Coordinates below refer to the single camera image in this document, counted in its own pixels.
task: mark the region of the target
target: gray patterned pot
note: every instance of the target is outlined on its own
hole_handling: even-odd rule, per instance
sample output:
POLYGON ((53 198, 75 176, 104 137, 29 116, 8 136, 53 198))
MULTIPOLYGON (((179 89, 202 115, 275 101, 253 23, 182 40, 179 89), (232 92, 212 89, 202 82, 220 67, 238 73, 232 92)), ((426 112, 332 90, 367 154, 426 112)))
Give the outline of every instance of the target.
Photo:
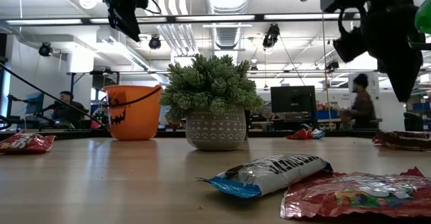
POLYGON ((207 108, 195 108, 187 117, 187 141, 199 150, 234 150, 244 142, 245 135, 245 114, 241 106, 228 106, 219 116, 207 108))

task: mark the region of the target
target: table surface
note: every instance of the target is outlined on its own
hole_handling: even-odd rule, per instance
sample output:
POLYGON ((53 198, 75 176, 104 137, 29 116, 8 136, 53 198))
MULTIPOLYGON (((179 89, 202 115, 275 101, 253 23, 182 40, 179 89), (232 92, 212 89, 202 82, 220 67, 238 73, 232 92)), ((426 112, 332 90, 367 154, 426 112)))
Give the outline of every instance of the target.
POLYGON ((431 153, 378 148, 370 139, 249 139, 218 153, 194 151, 185 139, 56 141, 45 155, 0 155, 0 223, 308 223, 280 219, 283 190, 243 200, 195 179, 281 153, 318 155, 339 172, 418 166, 431 176, 431 153))

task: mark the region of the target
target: green object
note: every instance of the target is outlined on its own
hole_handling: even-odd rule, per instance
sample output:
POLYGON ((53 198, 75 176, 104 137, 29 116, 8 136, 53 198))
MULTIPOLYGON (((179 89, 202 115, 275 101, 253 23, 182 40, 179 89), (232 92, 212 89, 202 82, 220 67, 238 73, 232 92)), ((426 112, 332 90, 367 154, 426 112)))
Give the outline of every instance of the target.
POLYGON ((247 79, 249 69, 248 61, 234 65, 228 55, 207 59, 196 54, 191 66, 169 65, 170 85, 159 101, 162 106, 170 106, 166 119, 179 122, 195 108, 208 108, 216 115, 225 113, 228 106, 260 108, 263 100, 256 94, 255 82, 247 79))
POLYGON ((431 0, 425 0, 416 12, 416 28, 423 33, 431 34, 431 0))

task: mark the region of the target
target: jack-o'-lantern face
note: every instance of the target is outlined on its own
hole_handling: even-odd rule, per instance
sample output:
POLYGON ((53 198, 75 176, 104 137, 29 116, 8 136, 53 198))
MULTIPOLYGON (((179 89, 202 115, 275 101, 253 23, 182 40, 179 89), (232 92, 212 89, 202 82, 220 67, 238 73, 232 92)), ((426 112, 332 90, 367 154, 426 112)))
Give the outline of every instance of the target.
MULTIPOLYGON (((108 94, 109 105, 124 104, 127 102, 125 92, 112 92, 108 94)), ((118 125, 126 119, 127 106, 110 107, 110 124, 118 125)))

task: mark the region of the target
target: black monitor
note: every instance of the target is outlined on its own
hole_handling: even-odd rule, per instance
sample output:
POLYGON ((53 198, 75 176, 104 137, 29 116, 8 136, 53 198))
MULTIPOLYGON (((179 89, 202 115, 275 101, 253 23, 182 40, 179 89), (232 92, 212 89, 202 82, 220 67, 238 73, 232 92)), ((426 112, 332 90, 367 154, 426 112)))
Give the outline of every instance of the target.
POLYGON ((314 86, 271 87, 272 112, 309 112, 316 117, 316 91, 314 86))
POLYGON ((44 94, 35 93, 27 96, 26 114, 39 113, 43 109, 44 94))

